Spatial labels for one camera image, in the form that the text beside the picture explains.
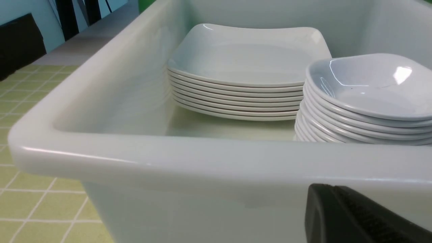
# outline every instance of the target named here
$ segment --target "white square plate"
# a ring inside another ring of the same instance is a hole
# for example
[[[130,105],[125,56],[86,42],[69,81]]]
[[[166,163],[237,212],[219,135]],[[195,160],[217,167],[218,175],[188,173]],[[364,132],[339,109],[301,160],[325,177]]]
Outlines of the white square plate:
[[[245,29],[195,26],[168,61],[180,75],[242,87],[289,87],[305,82],[306,67],[331,58],[314,28]]]

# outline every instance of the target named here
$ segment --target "green object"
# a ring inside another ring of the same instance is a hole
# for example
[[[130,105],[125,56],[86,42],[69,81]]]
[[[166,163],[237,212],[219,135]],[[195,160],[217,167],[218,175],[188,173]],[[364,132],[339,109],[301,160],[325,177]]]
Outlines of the green object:
[[[155,0],[138,0],[138,8],[140,9],[140,13],[144,12]]]

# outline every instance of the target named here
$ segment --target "black panel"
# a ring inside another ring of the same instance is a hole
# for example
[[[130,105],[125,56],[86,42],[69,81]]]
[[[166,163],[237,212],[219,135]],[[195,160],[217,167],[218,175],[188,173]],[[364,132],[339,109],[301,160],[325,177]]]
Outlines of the black panel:
[[[84,0],[86,3],[89,24],[92,25],[102,19],[98,0]]]
[[[73,3],[72,0],[56,0],[55,2],[64,40],[68,41],[79,33]]]
[[[32,14],[0,26],[0,80],[46,54]]]

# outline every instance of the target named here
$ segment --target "grout line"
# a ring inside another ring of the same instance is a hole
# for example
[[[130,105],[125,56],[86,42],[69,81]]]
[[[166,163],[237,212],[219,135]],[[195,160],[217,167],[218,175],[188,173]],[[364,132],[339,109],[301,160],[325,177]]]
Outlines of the grout line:
[[[19,101],[19,103],[18,103],[14,108],[12,108],[12,109],[10,110],[10,112],[6,113],[2,118],[6,117],[7,115],[11,115],[11,114],[13,113],[13,111],[14,111],[18,106],[20,106],[20,105],[21,105],[22,103],[24,103],[24,102],[27,102],[26,100],[27,100],[31,95],[33,95],[34,93],[36,93],[37,91],[44,91],[44,90],[41,90],[41,88],[42,88],[45,84],[47,84],[48,82],[50,82],[51,79],[52,79],[54,76],[56,76],[56,74],[58,74],[58,73],[59,73],[59,72],[51,73],[51,74],[52,74],[51,77],[49,77],[48,80],[45,80],[45,81],[40,85],[40,87],[38,87],[38,88],[36,88],[36,89],[34,89],[34,90],[29,90],[29,91],[31,91],[31,93],[29,93],[29,94],[28,94],[24,99],[22,99],[21,101]],[[23,81],[24,81],[24,80],[18,82],[18,84],[16,84],[15,86],[13,86],[13,88],[16,87],[17,85],[19,85],[20,83],[22,83]]]
[[[84,206],[86,205],[87,201],[89,200],[89,197],[86,197],[86,199],[84,200],[83,204],[81,205],[81,207],[79,208],[78,212],[76,213],[75,217],[73,217],[73,221],[72,223],[69,225],[69,228],[66,230],[66,232],[63,235],[63,239],[61,239],[60,243],[64,243],[64,241],[66,240],[67,236],[69,235],[69,232],[72,230],[73,225],[75,224],[75,222],[77,221],[79,215],[81,214],[81,212],[83,211]]]
[[[0,196],[3,194],[3,192],[5,192],[5,189],[7,189],[13,183],[13,181],[18,177],[18,175],[19,171],[13,176],[13,178],[9,181],[9,183],[6,184],[3,189],[0,189]]]
[[[28,72],[27,76],[24,77],[22,80],[18,80],[16,81],[16,84],[14,86],[12,86],[9,90],[7,90],[5,93],[3,93],[1,96],[4,96],[5,94],[7,94],[9,91],[12,91],[13,88],[15,88],[17,85],[19,85],[20,83],[24,82],[26,78],[28,78],[30,75],[35,74],[38,72],[40,67],[36,68],[36,70],[32,71],[32,72]]]
[[[9,243],[13,243],[15,241],[16,236],[20,233],[20,231],[22,230],[22,228],[24,227],[24,225],[26,224],[26,222],[28,222],[30,220],[30,217],[34,214],[34,212],[36,211],[36,209],[39,207],[39,205],[42,203],[42,200],[44,200],[46,194],[48,193],[48,191],[51,189],[51,187],[53,187],[55,181],[57,180],[57,178],[54,178],[53,181],[51,182],[50,186],[48,187],[48,189],[44,192],[44,194],[41,196],[41,198],[39,199],[39,201],[36,203],[36,205],[34,206],[34,208],[32,209],[32,211],[29,213],[29,215],[27,216],[27,218],[22,222],[21,226],[18,228],[18,230],[15,232],[15,234],[13,234],[12,238],[10,239]]]
[[[21,101],[19,101],[18,102],[18,104],[14,107],[14,108],[12,108],[11,110],[10,110],[10,112],[8,112],[8,113],[6,113],[2,118],[5,118],[7,115],[10,115],[11,113],[13,113],[13,111],[16,109],[16,108],[18,108],[18,106],[20,106],[21,104],[23,104],[24,103],[24,101],[27,99],[27,98],[29,98],[32,94],[34,94],[36,91],[38,91],[42,86],[44,86],[47,82],[48,82],[48,80],[47,81],[45,81],[39,88],[37,88],[37,89],[35,89],[33,92],[31,92],[30,94],[28,94],[24,99],[22,99]]]
[[[28,222],[28,223],[96,223],[101,224],[101,220],[52,220],[52,219],[16,219],[16,218],[0,218],[0,222]]]
[[[0,115],[24,115],[25,113],[0,113]]]
[[[9,102],[9,103],[19,103],[18,100],[0,100],[0,102]],[[23,100],[23,103],[37,103],[38,101],[26,101]]]
[[[17,70],[16,73],[22,73],[22,74],[31,74],[33,71],[20,71]],[[72,74],[71,72],[62,72],[61,69],[57,72],[39,72],[40,74],[53,74],[53,73],[59,73],[59,74]]]
[[[71,194],[86,193],[85,191],[66,191],[66,190],[30,190],[30,189],[3,189],[3,190],[6,192],[48,192],[48,193],[71,193]]]
[[[44,81],[44,82],[52,82],[52,83],[61,83],[62,81]],[[39,90],[41,87],[39,87],[39,88],[37,88],[38,90],[37,91],[39,91],[39,92],[50,92],[50,91],[52,91],[52,90]],[[9,92],[9,91],[25,91],[25,92],[32,92],[32,91],[34,91],[34,90],[2,90],[2,91],[7,91],[7,92]]]

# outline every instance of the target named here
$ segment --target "stack of bowls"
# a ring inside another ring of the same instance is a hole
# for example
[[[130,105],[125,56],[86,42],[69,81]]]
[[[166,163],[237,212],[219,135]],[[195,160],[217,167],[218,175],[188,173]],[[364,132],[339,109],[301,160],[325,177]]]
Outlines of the stack of bowls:
[[[195,26],[169,59],[174,101],[223,118],[296,118],[306,67],[331,58],[313,28],[244,29]]]
[[[432,143],[432,71],[393,54],[321,60],[306,70],[299,141]]]

